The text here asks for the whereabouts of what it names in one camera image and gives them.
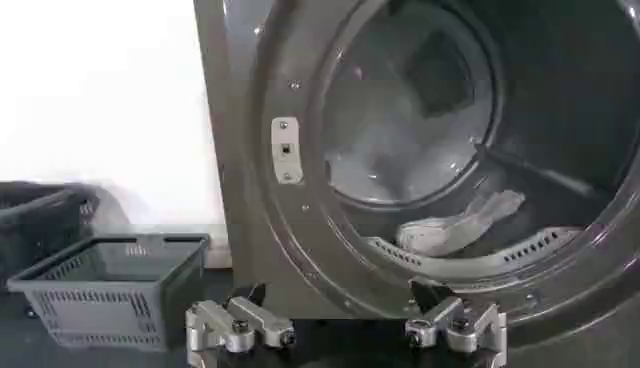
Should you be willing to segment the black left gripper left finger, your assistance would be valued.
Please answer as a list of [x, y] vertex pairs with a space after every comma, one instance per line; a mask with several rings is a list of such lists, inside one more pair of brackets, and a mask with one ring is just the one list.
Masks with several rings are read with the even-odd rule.
[[249, 353], [260, 344], [281, 351], [296, 343], [294, 322], [263, 306], [267, 285], [236, 288], [224, 302], [202, 300], [185, 311], [186, 359], [190, 367], [213, 367], [207, 352]]

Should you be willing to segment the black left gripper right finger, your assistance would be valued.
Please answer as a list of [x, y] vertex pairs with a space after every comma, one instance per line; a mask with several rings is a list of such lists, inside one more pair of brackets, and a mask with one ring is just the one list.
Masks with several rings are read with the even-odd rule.
[[472, 301], [428, 280], [411, 280], [409, 289], [420, 312], [404, 323], [411, 347], [432, 348], [443, 340], [448, 352], [471, 355], [484, 350], [491, 354], [488, 367], [507, 365], [507, 316], [498, 303]]

